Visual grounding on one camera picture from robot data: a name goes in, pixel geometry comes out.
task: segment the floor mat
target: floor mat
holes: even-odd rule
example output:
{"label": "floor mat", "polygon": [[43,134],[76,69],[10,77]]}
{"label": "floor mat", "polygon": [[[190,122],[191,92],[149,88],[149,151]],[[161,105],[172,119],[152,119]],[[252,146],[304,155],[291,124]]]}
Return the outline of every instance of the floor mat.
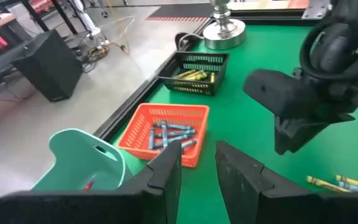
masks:
{"label": "floor mat", "polygon": [[210,4],[171,4],[161,6],[146,20],[148,21],[205,21],[214,8]]}

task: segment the green plastic chair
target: green plastic chair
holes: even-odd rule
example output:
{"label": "green plastic chair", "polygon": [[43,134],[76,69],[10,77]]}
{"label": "green plastic chair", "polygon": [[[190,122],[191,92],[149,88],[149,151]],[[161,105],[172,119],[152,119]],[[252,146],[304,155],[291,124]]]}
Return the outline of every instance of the green plastic chair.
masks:
{"label": "green plastic chair", "polygon": [[109,143],[79,129],[55,133],[49,148],[56,158],[53,167],[33,190],[115,190],[132,174],[122,154]]}

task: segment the gray concrete floor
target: gray concrete floor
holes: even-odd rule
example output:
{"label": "gray concrete floor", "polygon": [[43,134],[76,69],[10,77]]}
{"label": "gray concrete floor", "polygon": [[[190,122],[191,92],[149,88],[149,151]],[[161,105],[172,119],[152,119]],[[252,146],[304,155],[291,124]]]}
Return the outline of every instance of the gray concrete floor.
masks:
{"label": "gray concrete floor", "polygon": [[[69,100],[49,103],[36,92],[20,103],[0,101],[0,195],[31,189],[54,162],[48,149],[48,140],[53,133],[66,128],[80,128],[93,133],[175,50],[175,34],[191,32],[200,25],[200,22],[145,21],[156,9],[114,9],[116,17],[135,17],[127,30],[131,56],[119,49],[111,49],[92,72],[82,75]],[[103,27],[109,39],[113,40],[119,35],[117,24],[109,25],[114,20],[111,15],[107,19],[102,18],[98,9],[90,9],[88,13]],[[23,19],[26,16],[21,15],[19,20],[27,21]],[[78,29],[82,28],[75,18],[71,20]],[[56,14],[46,22],[54,27],[62,19]],[[24,25],[38,32],[31,22],[27,21]],[[68,33],[65,25],[60,26],[58,31]],[[22,79],[18,85],[15,91],[20,96],[33,91],[26,79]]]}

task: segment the silver metal base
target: silver metal base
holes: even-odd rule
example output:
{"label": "silver metal base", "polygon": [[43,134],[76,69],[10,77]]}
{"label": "silver metal base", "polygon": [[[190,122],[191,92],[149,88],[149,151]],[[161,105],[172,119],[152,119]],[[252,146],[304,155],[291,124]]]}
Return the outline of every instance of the silver metal base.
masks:
{"label": "silver metal base", "polygon": [[246,39],[246,25],[237,19],[230,19],[226,30],[214,22],[205,27],[203,35],[205,45],[214,50],[225,50],[236,47]]}

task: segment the black speaker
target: black speaker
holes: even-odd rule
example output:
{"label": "black speaker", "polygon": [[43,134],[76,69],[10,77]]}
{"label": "black speaker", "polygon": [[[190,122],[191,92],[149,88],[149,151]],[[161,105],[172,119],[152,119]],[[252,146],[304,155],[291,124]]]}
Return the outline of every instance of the black speaker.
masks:
{"label": "black speaker", "polygon": [[51,102],[71,97],[83,72],[56,30],[29,40],[12,64]]}

